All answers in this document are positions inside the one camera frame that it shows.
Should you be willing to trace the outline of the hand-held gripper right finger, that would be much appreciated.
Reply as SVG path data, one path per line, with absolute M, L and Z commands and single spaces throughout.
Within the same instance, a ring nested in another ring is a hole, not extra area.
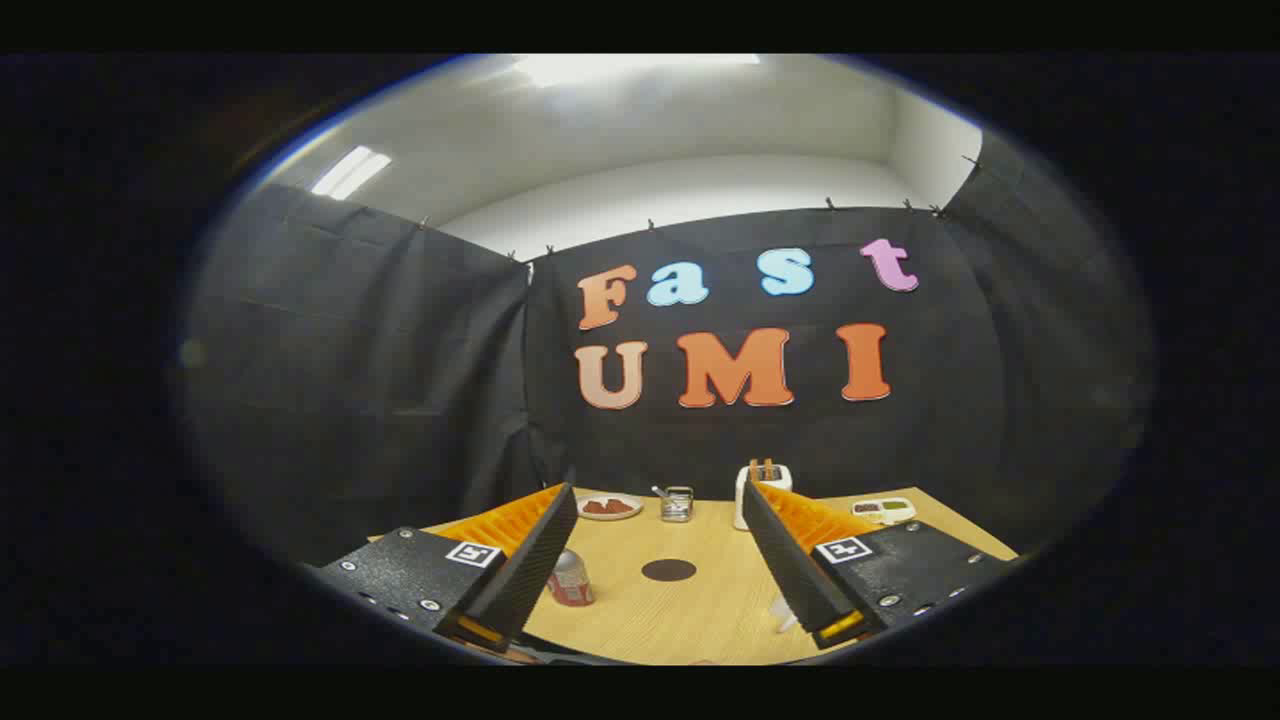
M 748 479 L 740 515 L 795 623 L 822 651 L 951 609 L 1016 559 L 918 488 L 810 498 Z

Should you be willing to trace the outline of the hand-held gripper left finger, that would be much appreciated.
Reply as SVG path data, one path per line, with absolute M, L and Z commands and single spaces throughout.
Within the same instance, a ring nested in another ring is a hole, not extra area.
M 503 653 L 556 570 L 576 501 L 573 484 L 558 483 L 443 529 L 402 527 L 315 577 L 420 635 Z

